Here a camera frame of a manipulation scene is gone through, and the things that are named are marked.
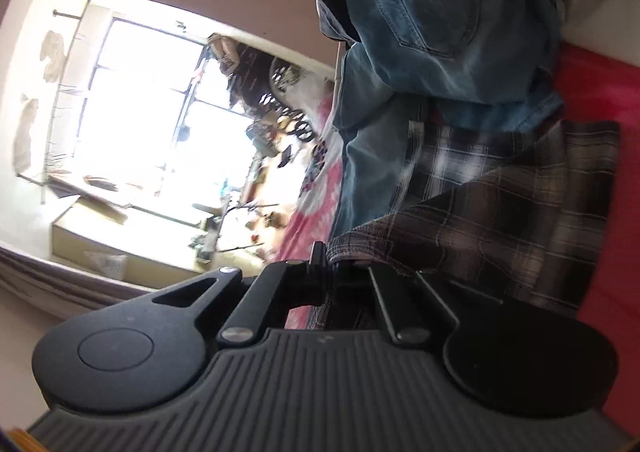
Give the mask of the black white plaid garment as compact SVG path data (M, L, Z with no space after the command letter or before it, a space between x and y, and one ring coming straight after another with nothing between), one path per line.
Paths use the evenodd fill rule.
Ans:
M330 239L331 264L440 272L574 316L605 239L620 125L560 120L544 134L413 123L401 201Z

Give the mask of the folding table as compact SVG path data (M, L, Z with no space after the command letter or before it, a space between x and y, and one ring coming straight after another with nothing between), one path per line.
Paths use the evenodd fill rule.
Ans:
M261 246L258 227L277 206L256 201L242 203L233 201L231 196L226 196L219 206L193 204L206 215L201 223L202 233L190 243L195 261L211 267L219 255Z

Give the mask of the dark blue jeans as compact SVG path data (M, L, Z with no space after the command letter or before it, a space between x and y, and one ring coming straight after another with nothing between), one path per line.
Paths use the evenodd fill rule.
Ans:
M412 124L423 124L430 112L428 97L385 85L362 45L346 50L338 76L333 126L343 140L343 175L332 238L388 214L401 201Z

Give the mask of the black wheelchair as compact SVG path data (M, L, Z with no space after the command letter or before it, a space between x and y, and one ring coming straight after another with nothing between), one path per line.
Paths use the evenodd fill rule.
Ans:
M300 142L317 137L319 108L332 89L328 78L221 34L211 34L207 45L228 78L232 105Z

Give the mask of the grey curtain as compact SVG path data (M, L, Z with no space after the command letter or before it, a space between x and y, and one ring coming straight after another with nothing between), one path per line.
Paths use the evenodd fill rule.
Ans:
M1 286L5 290L62 320L154 292L4 245L0 261Z

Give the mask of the light blue jeans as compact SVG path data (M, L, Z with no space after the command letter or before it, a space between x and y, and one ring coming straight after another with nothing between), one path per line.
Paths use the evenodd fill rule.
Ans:
M318 0L348 45L337 121L429 105L451 126L529 131L562 104L552 85L555 0Z

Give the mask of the pink floral bed blanket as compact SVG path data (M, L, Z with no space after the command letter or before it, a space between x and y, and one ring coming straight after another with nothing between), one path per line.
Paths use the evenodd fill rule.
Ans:
M357 206L347 157L322 224L328 257L439 272L592 324L620 355L605 413L637 430L639 72L566 47L558 82L568 110L535 132L412 123L411 180L396 212L346 219Z

